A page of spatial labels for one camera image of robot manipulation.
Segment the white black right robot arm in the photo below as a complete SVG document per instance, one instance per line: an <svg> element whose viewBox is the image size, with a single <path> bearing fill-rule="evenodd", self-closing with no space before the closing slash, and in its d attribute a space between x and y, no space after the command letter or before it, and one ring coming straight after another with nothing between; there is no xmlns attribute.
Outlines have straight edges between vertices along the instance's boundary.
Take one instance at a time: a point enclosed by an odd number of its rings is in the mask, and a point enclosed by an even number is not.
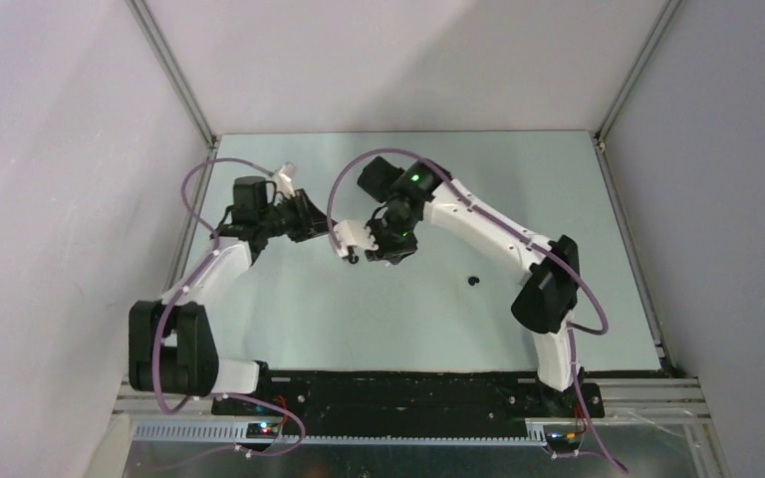
<svg viewBox="0 0 765 478"><path fill-rule="evenodd" d="M510 310L533 337L543 409L564 416L580 394L573 384L569 320L578 303L580 271L576 242L552 240L514 223L481 203L459 180L433 162L396 167L375 157L358 179L359 188L379 204L365 228L371 262L397 265L418 248L414 230L425 221L465 241L506 269L521 287Z"/></svg>

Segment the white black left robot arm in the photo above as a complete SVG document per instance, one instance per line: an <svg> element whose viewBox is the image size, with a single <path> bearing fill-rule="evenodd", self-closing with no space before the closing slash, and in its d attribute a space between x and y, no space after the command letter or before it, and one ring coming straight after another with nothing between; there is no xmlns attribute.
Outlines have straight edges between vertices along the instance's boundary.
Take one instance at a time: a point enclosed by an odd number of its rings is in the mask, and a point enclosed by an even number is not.
<svg viewBox="0 0 765 478"><path fill-rule="evenodd" d="M233 202L200 264L158 299L138 301L130 308L130 386L198 397L236 393L249 413L270 410L275 388L260 378L263 363L221 357L208 310L253 266L270 239L304 242L327 231L325 214L304 189L293 185L287 172L235 179Z"/></svg>

